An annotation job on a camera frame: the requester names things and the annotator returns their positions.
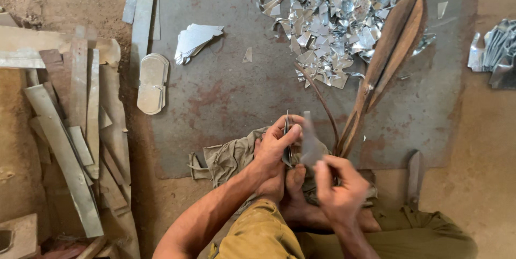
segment person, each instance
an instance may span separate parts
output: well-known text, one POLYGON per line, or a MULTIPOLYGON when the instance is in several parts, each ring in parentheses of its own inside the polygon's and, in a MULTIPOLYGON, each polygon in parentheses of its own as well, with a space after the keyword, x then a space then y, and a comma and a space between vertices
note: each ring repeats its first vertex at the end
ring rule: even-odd
POLYGON ((177 218, 153 259, 196 258, 254 193, 210 258, 476 257, 474 241, 440 212, 385 210, 377 200, 362 208, 369 182, 343 158, 326 155, 316 163, 319 207, 307 203, 301 190, 306 168, 298 164, 285 173, 281 161, 283 150, 302 136, 303 118, 290 117, 295 124, 285 136, 282 116, 256 140, 252 163, 177 218), (341 185, 332 185, 331 168, 341 185))

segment stack of metal pieces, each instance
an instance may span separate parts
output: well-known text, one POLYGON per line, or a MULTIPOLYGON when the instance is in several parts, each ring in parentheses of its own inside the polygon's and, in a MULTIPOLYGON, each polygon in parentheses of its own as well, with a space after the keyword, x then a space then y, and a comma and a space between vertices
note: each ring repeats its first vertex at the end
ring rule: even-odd
POLYGON ((159 113, 165 105, 167 88, 164 83, 168 78, 168 67, 168 60, 157 53, 141 60, 137 106, 147 115, 159 113))
POLYGON ((224 26, 189 25, 177 37, 175 63, 187 64, 190 57, 196 55, 213 37, 222 35, 223 29, 224 26))
POLYGON ((516 20, 503 19, 484 36, 484 49, 477 44, 481 34, 477 32, 470 48, 468 67, 472 71, 493 72, 489 84, 493 88, 516 88, 513 70, 516 56, 516 20))
MULTIPOLYGON (((369 62, 390 10, 398 0, 289 0, 287 18, 280 17, 282 0, 259 0, 258 8, 275 18, 291 41, 291 52, 313 79, 343 88, 345 69, 359 56, 369 62)), ((435 39, 428 36, 415 54, 435 39)), ((300 82, 305 78, 300 72, 300 82)))

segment cloth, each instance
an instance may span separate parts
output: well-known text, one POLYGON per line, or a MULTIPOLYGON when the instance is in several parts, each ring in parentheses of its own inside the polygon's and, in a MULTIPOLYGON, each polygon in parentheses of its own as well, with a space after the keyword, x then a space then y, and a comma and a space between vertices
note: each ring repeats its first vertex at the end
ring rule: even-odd
MULTIPOLYGON (((377 200, 373 203, 373 214, 383 231, 365 237, 382 259, 476 257, 473 239, 442 213, 414 211, 408 206, 384 210, 377 200)), ((209 255, 209 259, 343 257, 335 235, 293 233, 276 205, 265 199, 244 211, 209 255)))
MULTIPOLYGON (((234 177, 244 167, 246 167, 255 158, 255 141, 263 133, 267 131, 269 127, 253 130, 247 137, 236 139, 225 143, 223 145, 216 145, 211 147, 203 148, 204 158, 208 168, 202 168, 197 156, 194 153, 189 155, 190 174, 192 179, 211 179, 213 182, 213 188, 221 186, 227 182, 231 177, 234 177)), ((317 140, 317 147, 323 154, 330 154, 326 145, 317 140)), ((292 164, 296 165, 299 163, 301 158, 300 151, 295 152, 295 148, 298 145, 294 145, 294 151, 292 156, 292 164)), ((306 175, 302 190, 306 200, 314 205, 317 204, 316 186, 314 171, 312 169, 306 169, 306 175)), ((245 210, 252 202, 255 196, 251 196, 248 200, 236 211, 239 215, 245 210)))

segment pile of metal scraps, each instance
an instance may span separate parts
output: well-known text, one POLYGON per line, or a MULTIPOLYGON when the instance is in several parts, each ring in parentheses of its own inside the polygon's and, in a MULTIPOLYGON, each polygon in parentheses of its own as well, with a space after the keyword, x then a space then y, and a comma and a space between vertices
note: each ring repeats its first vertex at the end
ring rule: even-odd
POLYGON ((484 36, 486 48, 478 48, 481 34, 477 32, 470 48, 468 67, 472 71, 491 71, 489 84, 493 88, 516 89, 516 20, 503 19, 484 36))
MULTIPOLYGON (((347 79, 343 69, 357 56, 370 62, 376 41, 390 10, 397 0, 289 0, 287 18, 281 18, 282 0, 259 0, 260 11, 275 19, 291 41, 291 52, 310 76, 328 86, 344 88, 347 79)), ((435 39, 425 34, 415 54, 435 39)), ((296 71, 300 82, 303 74, 296 71)))

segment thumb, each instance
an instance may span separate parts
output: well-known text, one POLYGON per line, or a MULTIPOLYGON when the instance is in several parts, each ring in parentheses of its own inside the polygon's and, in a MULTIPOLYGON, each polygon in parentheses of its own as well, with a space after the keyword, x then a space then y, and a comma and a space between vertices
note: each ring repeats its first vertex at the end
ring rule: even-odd
POLYGON ((278 140, 278 141, 280 142, 280 145, 283 148, 286 148, 288 145, 293 144, 299 138, 300 134, 301 134, 301 126, 299 124, 295 124, 288 131, 288 133, 285 134, 285 136, 281 137, 280 140, 278 140))
POLYGON ((326 162, 319 160, 314 167, 315 183, 317 185, 317 197, 320 201, 325 201, 331 196, 331 172, 326 162))

